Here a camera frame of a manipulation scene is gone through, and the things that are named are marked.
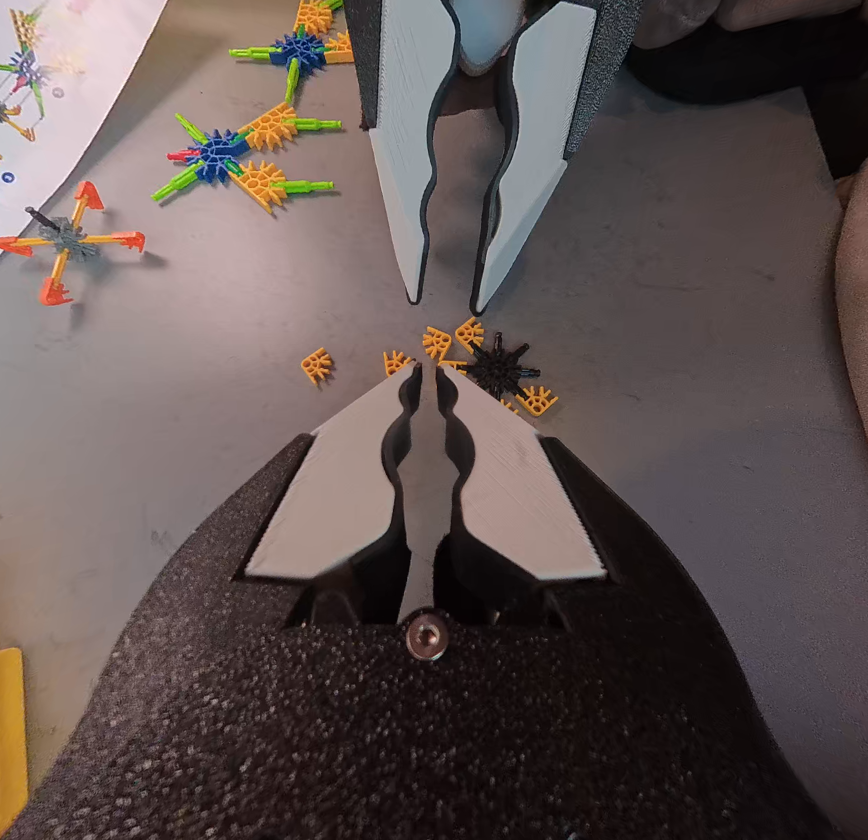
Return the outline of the black snowflake connector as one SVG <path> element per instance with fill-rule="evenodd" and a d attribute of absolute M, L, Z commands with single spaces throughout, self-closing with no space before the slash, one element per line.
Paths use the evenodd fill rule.
<path fill-rule="evenodd" d="M 497 332 L 493 346 L 489 349 L 483 349 L 476 342 L 472 342 L 470 347 L 474 362 L 468 363 L 466 375 L 496 400 L 504 399 L 506 395 L 522 397 L 523 380 L 541 376 L 538 368 L 523 364 L 524 356 L 530 349 L 529 343 L 507 349 L 503 334 Z"/>

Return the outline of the orange grey toy assembly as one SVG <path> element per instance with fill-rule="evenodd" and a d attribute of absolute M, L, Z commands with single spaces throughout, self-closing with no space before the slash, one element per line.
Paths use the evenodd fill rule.
<path fill-rule="evenodd" d="M 69 290 L 62 282 L 63 274 L 71 260 L 82 262 L 99 254 L 103 245 L 117 245 L 135 249 L 143 253 L 146 236 L 139 231 L 113 232 L 109 235 L 87 235 L 81 227 L 87 210 L 104 209 L 103 201 L 95 185 L 81 182 L 75 192 L 75 207 L 70 218 L 48 217 L 41 211 L 28 206 L 25 211 L 38 225 L 38 237 L 22 238 L 5 236 L 1 238 L 1 252 L 23 257 L 31 257 L 34 249 L 52 247 L 56 258 L 48 277 L 42 282 L 39 302 L 46 306 L 64 305 L 73 302 Z"/>

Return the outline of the white instruction sheet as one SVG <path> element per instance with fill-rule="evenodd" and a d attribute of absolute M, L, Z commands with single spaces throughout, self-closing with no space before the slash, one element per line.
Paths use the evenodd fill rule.
<path fill-rule="evenodd" d="M 1 234 L 63 184 L 168 0 L 1 0 Z"/>

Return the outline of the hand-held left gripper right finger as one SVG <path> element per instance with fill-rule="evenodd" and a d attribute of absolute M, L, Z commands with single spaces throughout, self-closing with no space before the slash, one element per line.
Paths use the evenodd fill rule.
<path fill-rule="evenodd" d="M 464 582 L 572 582 L 607 571 L 535 429 L 450 366 L 437 369 L 459 472 L 451 545 Z"/>

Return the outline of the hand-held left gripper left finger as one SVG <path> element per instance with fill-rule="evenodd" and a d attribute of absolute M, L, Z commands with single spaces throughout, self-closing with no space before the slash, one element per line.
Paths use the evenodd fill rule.
<path fill-rule="evenodd" d="M 406 365 L 320 424 L 245 575 L 315 579 L 403 526 L 397 468 L 410 449 L 422 370 Z"/>

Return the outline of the blue yellow green toy assembly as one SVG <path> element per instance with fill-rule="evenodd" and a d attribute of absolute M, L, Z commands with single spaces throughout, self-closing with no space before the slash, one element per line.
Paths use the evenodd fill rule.
<path fill-rule="evenodd" d="M 339 132 L 341 120 L 301 117 L 295 106 L 300 83 L 330 65 L 354 62 L 353 45 L 348 32 L 331 35 L 335 13 L 344 0 L 300 0 L 292 31 L 269 45 L 231 49 L 238 61 L 267 64 L 285 69 L 286 91 L 283 99 L 237 130 L 206 132 L 181 114 L 175 118 L 188 134 L 192 145 L 167 154 L 167 159 L 181 163 L 172 180 L 155 191 L 151 198 L 165 202 L 195 184 L 232 182 L 267 214 L 293 195 L 310 195 L 332 191 L 329 181 L 291 180 L 272 162 L 243 162 L 244 156 L 256 152 L 274 152 L 300 134 Z"/>

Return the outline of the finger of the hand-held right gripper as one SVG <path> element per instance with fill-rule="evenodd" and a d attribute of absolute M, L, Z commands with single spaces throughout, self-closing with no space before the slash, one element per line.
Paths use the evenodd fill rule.
<path fill-rule="evenodd" d="M 408 302 L 421 300 L 427 209 L 438 170 L 433 132 L 458 67 L 459 22 L 448 0 L 382 0 L 377 118 L 370 130 L 385 213 Z"/>
<path fill-rule="evenodd" d="M 566 145 L 597 23 L 592 6 L 562 0 L 538 13 L 507 52 L 505 151 L 483 206 L 472 313 L 503 284 L 567 168 Z"/>

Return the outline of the beige sweatshirt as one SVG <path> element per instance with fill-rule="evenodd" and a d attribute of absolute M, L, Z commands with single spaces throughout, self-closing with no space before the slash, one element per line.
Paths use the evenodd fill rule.
<path fill-rule="evenodd" d="M 852 175 L 834 260 L 834 292 L 845 368 L 867 431 L 867 162 Z"/>

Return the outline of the yellow plastic bin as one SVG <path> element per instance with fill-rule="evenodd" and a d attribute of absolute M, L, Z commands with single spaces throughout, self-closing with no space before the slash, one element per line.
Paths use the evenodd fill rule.
<path fill-rule="evenodd" d="M 19 648 L 1 650 L 1 833 L 28 801 L 24 658 Z"/>

